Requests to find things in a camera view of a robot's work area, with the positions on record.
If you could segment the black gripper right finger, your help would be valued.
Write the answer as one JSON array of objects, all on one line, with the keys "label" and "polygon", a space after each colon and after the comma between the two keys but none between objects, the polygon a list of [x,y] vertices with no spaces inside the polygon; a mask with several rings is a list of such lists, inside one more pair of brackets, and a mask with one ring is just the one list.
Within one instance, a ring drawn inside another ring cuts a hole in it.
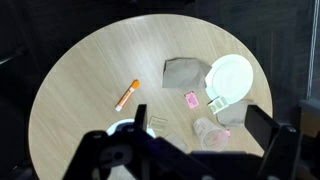
[{"label": "black gripper right finger", "polygon": [[277,134],[280,125],[259,106],[249,105],[245,115],[245,128],[260,147],[266,151]]}]

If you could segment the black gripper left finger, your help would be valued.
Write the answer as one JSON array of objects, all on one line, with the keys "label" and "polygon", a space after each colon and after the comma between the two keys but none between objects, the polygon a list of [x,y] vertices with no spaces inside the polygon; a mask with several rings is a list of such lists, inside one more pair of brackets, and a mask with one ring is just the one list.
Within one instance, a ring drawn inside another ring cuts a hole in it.
[{"label": "black gripper left finger", "polygon": [[134,118],[134,125],[144,131],[147,130],[147,105],[140,104]]}]

